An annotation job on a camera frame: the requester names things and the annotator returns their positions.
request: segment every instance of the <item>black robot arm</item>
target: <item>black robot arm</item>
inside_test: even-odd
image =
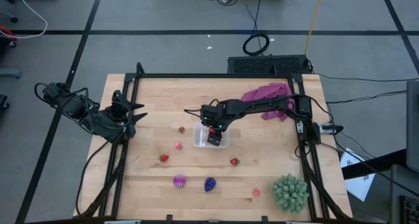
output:
[[[41,98],[37,93],[39,85],[45,86]],[[85,91],[86,95],[77,93]],[[101,136],[111,143],[121,143],[136,134],[135,124],[147,113],[133,115],[135,109],[144,107],[132,104],[123,97],[119,90],[113,92],[112,105],[99,110],[100,104],[88,98],[88,89],[70,92],[63,83],[38,83],[35,85],[37,97],[57,109],[87,132]]]
[[[203,125],[210,128],[208,143],[218,146],[222,138],[221,133],[225,132],[234,120],[241,119],[247,114],[275,110],[283,111],[288,117],[298,121],[305,129],[302,131],[306,141],[313,144],[320,143],[319,126],[312,121],[310,97],[305,95],[278,96],[252,102],[225,100],[218,102],[217,105],[202,105],[200,119]]]

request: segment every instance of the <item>purple grape toy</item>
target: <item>purple grape toy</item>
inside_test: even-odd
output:
[[[175,185],[175,187],[183,187],[186,184],[186,177],[184,175],[176,175],[173,178],[173,184]]]
[[[213,177],[207,178],[207,180],[205,180],[205,192],[212,191],[212,189],[215,188],[216,184],[217,182]]]

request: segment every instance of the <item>wooden table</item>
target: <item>wooden table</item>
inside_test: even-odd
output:
[[[108,75],[101,108],[110,105],[112,93],[122,89],[123,79],[124,75]],[[303,75],[303,79],[306,94],[326,109],[319,76]],[[172,214],[174,220],[260,221],[262,215],[270,221],[310,220],[308,208],[299,215],[283,213],[275,207],[270,194],[272,182],[280,176],[303,177],[301,161],[294,155],[297,133],[293,120],[264,121],[260,114],[247,115],[229,126],[230,146],[226,149],[197,148],[192,144],[193,126],[200,121],[183,109],[199,109],[214,98],[241,98],[243,93],[269,83],[286,80],[140,79],[137,103],[145,107],[136,113],[149,114],[137,123],[137,134],[130,140],[117,218],[161,220]],[[329,121],[316,104],[312,107],[315,122]],[[184,134],[177,132],[181,126],[186,128]],[[322,135],[321,140],[335,146],[330,135]],[[183,144],[183,150],[175,149],[176,142]],[[103,143],[103,138],[94,136],[89,156]],[[79,200],[81,210],[103,187],[110,147],[98,153],[86,170]],[[170,159],[161,163],[161,154]],[[237,167],[229,162],[234,157],[241,160]],[[319,145],[318,158],[325,188],[344,213],[352,216],[337,152]],[[187,177],[184,188],[173,186],[176,174]],[[207,177],[217,180],[216,188],[209,193],[204,191]],[[254,188],[261,191],[260,196],[252,195]],[[321,217],[314,186],[313,193],[317,216]],[[113,191],[109,194],[107,213],[112,199]]]

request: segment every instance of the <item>purple cloth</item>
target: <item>purple cloth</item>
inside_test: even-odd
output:
[[[291,95],[291,89],[289,89],[288,84],[284,83],[270,83],[267,86],[261,86],[256,90],[252,90],[248,93],[245,93],[242,96],[242,101],[250,102],[253,100],[260,100],[260,99],[269,99],[276,96],[288,96]],[[294,106],[294,100],[288,100],[288,108],[292,109]],[[288,118],[288,116],[282,111],[271,111],[265,112],[262,114],[262,118],[264,120],[273,119],[279,117],[281,121],[284,121]]]

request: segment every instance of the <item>green sensory ball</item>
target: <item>green sensory ball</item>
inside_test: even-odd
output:
[[[272,186],[272,197],[279,209],[290,214],[299,214],[306,207],[307,183],[291,174],[282,176]]]

